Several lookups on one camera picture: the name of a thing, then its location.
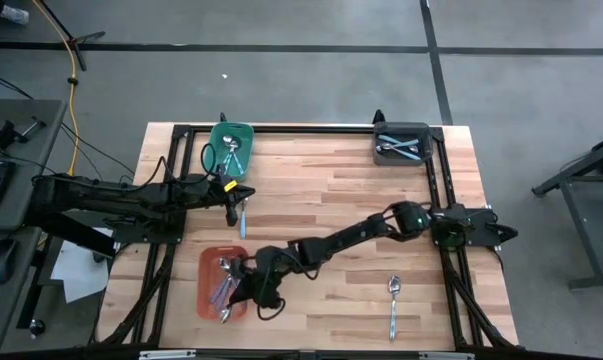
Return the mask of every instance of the wooden tabletop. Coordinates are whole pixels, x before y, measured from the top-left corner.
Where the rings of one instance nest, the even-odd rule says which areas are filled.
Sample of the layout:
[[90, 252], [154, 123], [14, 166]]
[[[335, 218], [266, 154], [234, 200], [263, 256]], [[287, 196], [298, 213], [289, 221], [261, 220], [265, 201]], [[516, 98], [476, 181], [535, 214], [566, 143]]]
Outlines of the wooden tabletop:
[[[150, 176], [160, 156], [167, 156], [173, 125], [148, 124], [136, 184]], [[469, 128], [443, 130], [457, 201], [468, 207], [484, 206]], [[207, 139], [208, 134], [196, 136], [191, 172], [202, 172], [198, 154]], [[287, 305], [272, 321], [259, 320], [253, 303], [243, 318], [227, 324], [203, 320], [196, 313], [198, 260], [207, 247], [240, 245], [252, 254], [266, 245], [285, 247], [288, 240], [331, 234], [396, 201], [429, 201], [425, 166], [378, 167], [372, 161], [371, 141], [369, 135], [256, 134], [245, 182], [257, 191], [246, 207], [247, 239], [239, 240], [238, 226], [226, 226], [221, 207], [188, 213], [184, 239], [175, 256], [161, 347], [452, 350], [441, 261], [429, 231], [406, 243], [382, 238], [357, 245], [335, 255], [316, 281], [303, 275], [287, 276], [279, 288]], [[137, 300], [147, 252], [147, 245], [138, 244], [117, 257], [97, 339], [111, 334]], [[478, 303], [505, 338], [516, 343], [496, 256], [483, 248], [468, 248], [467, 253]], [[388, 338], [387, 281], [391, 275], [402, 281], [393, 343]], [[460, 307], [464, 334], [470, 341], [467, 312]], [[149, 309], [146, 335], [154, 304]]]

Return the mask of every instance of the gray floor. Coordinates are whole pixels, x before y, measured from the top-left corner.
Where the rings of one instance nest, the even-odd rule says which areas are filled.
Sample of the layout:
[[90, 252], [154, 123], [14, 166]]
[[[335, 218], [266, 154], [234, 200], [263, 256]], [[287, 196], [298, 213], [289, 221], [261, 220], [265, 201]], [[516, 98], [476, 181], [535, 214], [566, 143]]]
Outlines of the gray floor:
[[[425, 45], [417, 0], [49, 3], [77, 33], [108, 31], [104, 41]], [[603, 47], [603, 0], [430, 4], [441, 46]], [[0, 23], [0, 38], [55, 40], [34, 13], [25, 29]], [[132, 167], [149, 121], [214, 121], [224, 111], [236, 121], [368, 123], [382, 108], [392, 121], [441, 123], [427, 55], [90, 52], [86, 60], [81, 134]], [[520, 231], [503, 258], [521, 344], [603, 357], [603, 288], [567, 290], [591, 273], [587, 259], [559, 194], [540, 200], [529, 191], [603, 138], [603, 57], [441, 61], [454, 123], [471, 126], [489, 202]], [[64, 52], [0, 50], [0, 74], [37, 98], [66, 98], [68, 72]], [[0, 88], [0, 97], [18, 95]], [[65, 170], [70, 151], [60, 136], [51, 167]], [[107, 178], [123, 174], [90, 154]], [[83, 160], [78, 170], [94, 175]], [[37, 316], [48, 333], [30, 341], [13, 331], [3, 351], [85, 342], [98, 298], [64, 305], [61, 292], [44, 295]]]

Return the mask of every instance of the white paper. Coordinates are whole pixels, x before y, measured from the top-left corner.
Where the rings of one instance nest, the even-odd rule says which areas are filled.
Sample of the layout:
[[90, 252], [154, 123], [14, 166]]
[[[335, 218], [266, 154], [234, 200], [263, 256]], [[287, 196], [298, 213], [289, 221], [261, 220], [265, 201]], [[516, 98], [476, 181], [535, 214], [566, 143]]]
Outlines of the white paper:
[[[95, 230], [112, 236], [110, 229]], [[108, 264], [106, 261], [95, 262], [90, 250], [64, 241], [50, 278], [63, 281], [65, 301], [70, 303], [105, 289], [108, 284]]]

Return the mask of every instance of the green tray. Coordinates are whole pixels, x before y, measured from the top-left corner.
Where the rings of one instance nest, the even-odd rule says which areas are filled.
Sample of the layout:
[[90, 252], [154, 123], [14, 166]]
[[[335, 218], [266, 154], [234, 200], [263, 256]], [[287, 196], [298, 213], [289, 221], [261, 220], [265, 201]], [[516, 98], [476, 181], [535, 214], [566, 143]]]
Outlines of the green tray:
[[223, 136], [225, 135], [231, 135], [232, 137], [239, 139], [240, 147], [235, 149], [234, 152], [237, 154], [239, 162], [241, 162], [244, 173], [241, 174], [236, 161], [232, 159], [226, 174], [236, 181], [241, 182], [245, 180], [248, 175], [248, 170], [250, 169], [250, 155], [252, 154], [252, 142], [254, 141], [254, 129], [248, 124], [221, 122], [214, 125], [208, 142], [215, 150], [216, 164], [215, 168], [212, 169], [212, 151], [206, 150], [203, 157], [205, 168], [216, 171], [216, 166], [223, 163], [226, 155], [230, 152], [230, 148], [223, 142]]

